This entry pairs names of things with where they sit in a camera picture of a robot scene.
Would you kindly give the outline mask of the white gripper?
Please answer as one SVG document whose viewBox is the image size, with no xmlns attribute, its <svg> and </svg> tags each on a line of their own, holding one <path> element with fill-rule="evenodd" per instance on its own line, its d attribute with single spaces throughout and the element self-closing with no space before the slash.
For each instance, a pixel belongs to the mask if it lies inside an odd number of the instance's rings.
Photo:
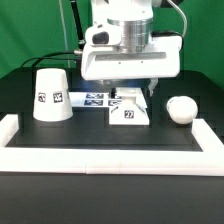
<svg viewBox="0 0 224 224">
<path fill-rule="evenodd" d="M 85 80 L 145 79 L 153 96 L 157 78 L 175 77 L 180 71 L 181 39 L 154 39 L 142 52 L 121 53 L 115 47 L 84 48 L 81 75 Z"/>
</svg>

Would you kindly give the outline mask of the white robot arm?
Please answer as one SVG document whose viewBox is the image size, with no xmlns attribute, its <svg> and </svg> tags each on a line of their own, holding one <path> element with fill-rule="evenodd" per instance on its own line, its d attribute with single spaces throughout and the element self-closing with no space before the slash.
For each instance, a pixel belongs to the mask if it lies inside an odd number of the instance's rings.
<svg viewBox="0 0 224 224">
<path fill-rule="evenodd" d="M 86 30 L 81 75 L 86 80 L 160 78 L 180 72 L 184 33 L 155 31 L 153 9 L 178 9 L 184 0 L 91 0 L 93 25 Z"/>
</svg>

